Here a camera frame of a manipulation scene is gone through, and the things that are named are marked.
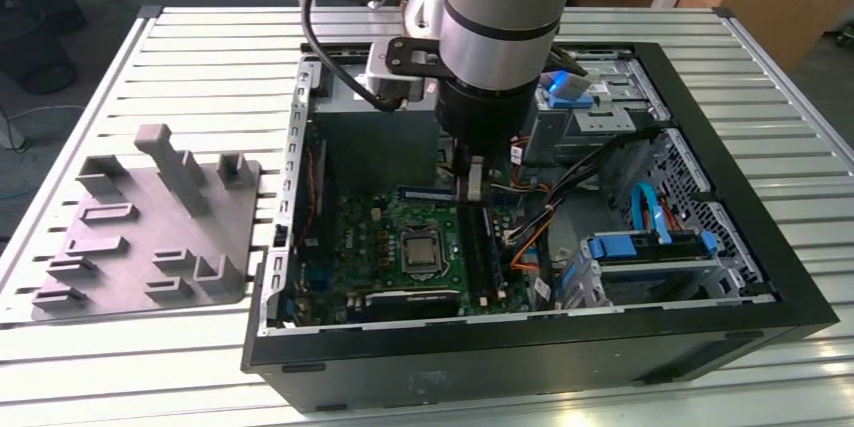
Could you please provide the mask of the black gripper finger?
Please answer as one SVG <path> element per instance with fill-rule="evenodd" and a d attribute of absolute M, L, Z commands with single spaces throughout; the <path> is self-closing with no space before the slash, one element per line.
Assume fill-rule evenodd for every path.
<path fill-rule="evenodd" d="M 455 178 L 455 195 L 459 203 L 467 202 L 468 184 L 468 154 L 464 145 L 455 145 L 452 149 L 451 171 Z"/>
<path fill-rule="evenodd" d="M 467 181 L 466 181 L 466 200 L 482 201 L 484 195 L 483 176 L 484 176 L 484 157 L 471 156 Z"/>

